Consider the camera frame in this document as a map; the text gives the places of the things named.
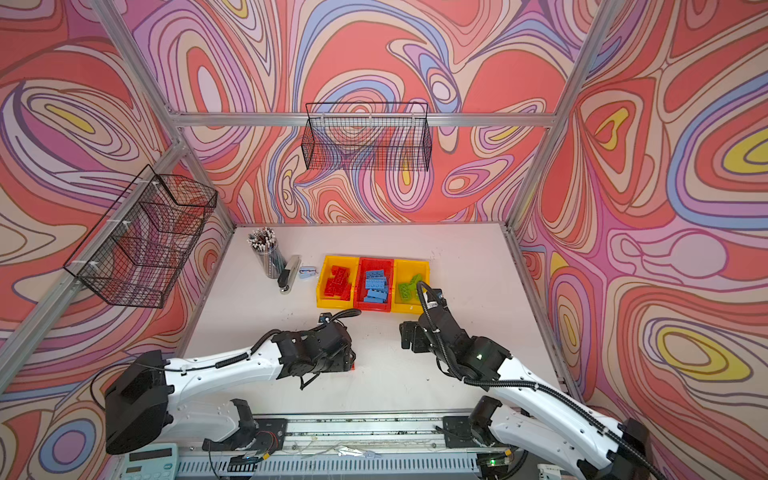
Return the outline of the blue brick bottom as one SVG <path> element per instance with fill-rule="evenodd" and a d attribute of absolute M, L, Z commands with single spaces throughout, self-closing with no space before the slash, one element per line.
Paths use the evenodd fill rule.
<path fill-rule="evenodd" d="M 388 291 L 387 290 L 378 290 L 378 289 L 369 289 L 367 291 L 366 296 L 385 298 L 387 300 L 388 299 Z"/>

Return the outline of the red studded brick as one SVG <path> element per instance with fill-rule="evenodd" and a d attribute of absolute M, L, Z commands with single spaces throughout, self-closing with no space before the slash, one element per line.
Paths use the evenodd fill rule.
<path fill-rule="evenodd" d="M 331 279 L 336 282 L 347 282 L 350 274 L 350 269 L 340 265 L 331 266 Z"/>

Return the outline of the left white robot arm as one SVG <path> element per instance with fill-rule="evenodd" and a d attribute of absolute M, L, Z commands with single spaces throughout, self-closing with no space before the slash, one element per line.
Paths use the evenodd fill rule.
<path fill-rule="evenodd" d="M 207 452 L 255 448 L 260 428 L 249 403 L 206 403 L 203 396 L 286 378 L 306 388 L 322 374 L 350 371 L 356 354 L 343 321 L 360 313 L 326 312 L 309 330 L 271 329 L 248 348 L 215 355 L 140 355 L 104 394 L 107 454 L 128 454 L 156 440 L 199 440 Z"/>

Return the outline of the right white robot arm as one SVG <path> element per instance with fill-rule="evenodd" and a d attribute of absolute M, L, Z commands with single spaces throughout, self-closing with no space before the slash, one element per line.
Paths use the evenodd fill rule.
<path fill-rule="evenodd" d="M 474 442 L 522 448 L 578 479 L 663 478 L 642 423 L 619 421 L 580 403 L 494 340 L 469 335 L 426 282 L 417 282 L 415 291 L 423 313 L 402 324 L 402 344 L 434 354 L 441 373 L 484 390 L 469 417 Z"/>

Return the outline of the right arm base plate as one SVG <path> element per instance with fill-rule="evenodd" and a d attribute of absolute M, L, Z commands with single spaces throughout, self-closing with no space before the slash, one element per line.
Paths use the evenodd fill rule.
<path fill-rule="evenodd" d="M 449 449 L 476 450 L 479 452 L 515 452 L 521 447 L 504 443 L 500 436 L 493 434 L 489 424 L 482 424 L 469 418 L 468 415 L 443 416 L 435 427 L 435 432 L 443 437 Z"/>

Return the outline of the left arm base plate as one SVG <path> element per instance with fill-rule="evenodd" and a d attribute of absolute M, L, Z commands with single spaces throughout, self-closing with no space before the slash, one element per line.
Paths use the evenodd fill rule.
<path fill-rule="evenodd" d="M 205 452 L 248 450 L 274 453 L 283 448 L 288 420 L 285 418 L 257 419 L 251 425 L 239 427 L 237 431 L 221 441 L 205 439 Z"/>

